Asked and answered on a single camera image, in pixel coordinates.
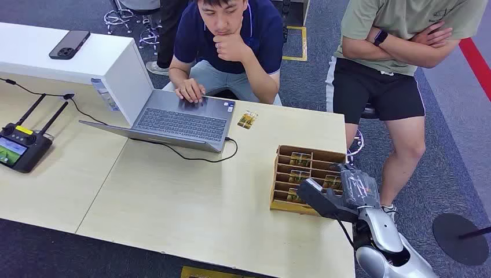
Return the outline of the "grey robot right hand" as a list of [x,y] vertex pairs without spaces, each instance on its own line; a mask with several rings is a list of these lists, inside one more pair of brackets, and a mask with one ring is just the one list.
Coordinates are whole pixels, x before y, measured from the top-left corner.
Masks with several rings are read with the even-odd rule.
[[380,208],[380,196],[373,177],[347,163],[339,163],[342,184],[341,204],[350,209]]

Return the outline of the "person's right hand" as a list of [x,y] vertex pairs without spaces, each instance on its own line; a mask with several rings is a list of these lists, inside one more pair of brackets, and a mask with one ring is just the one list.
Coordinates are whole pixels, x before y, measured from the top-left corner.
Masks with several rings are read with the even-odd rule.
[[447,44],[449,37],[452,35],[453,28],[444,28],[445,22],[440,21],[430,25],[420,33],[413,36],[410,41],[428,45],[433,48],[440,48]]
[[201,103],[206,90],[203,85],[190,78],[181,82],[175,89],[175,93],[182,100],[190,103]]

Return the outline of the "person's left hand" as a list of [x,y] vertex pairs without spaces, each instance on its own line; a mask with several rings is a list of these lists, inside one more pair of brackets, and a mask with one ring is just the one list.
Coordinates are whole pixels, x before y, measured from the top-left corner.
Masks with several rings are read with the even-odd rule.
[[225,61],[243,62],[251,54],[239,33],[217,35],[213,38],[218,57]]

